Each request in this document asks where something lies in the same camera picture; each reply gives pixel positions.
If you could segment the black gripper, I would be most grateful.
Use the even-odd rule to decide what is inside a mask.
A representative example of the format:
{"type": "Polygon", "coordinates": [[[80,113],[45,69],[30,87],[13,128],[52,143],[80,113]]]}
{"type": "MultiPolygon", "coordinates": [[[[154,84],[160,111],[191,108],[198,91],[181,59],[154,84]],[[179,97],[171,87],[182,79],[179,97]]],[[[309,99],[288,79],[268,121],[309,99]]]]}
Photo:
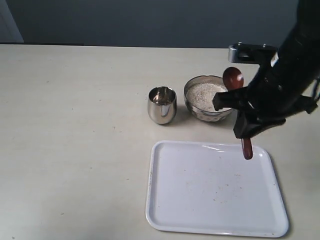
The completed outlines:
{"type": "Polygon", "coordinates": [[[247,88],[217,92],[212,100],[216,111],[236,110],[233,127],[237,139],[253,138],[283,125],[287,117],[317,108],[318,95],[303,92],[318,78],[318,52],[252,51],[248,54],[259,65],[247,88]]]}

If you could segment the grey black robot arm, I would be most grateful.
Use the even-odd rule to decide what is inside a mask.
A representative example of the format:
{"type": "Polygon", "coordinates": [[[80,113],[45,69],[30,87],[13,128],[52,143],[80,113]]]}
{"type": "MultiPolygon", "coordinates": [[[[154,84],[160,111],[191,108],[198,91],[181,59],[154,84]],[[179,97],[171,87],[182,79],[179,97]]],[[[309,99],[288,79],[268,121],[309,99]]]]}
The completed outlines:
{"type": "Polygon", "coordinates": [[[301,0],[296,23],[280,47],[235,43],[228,59],[236,64],[256,64],[257,73],[246,87],[217,93],[216,110],[238,111],[233,127],[238,139],[253,138],[283,125],[288,117],[311,114],[320,99],[314,92],[305,96],[310,84],[320,81],[320,3],[301,0]]]}

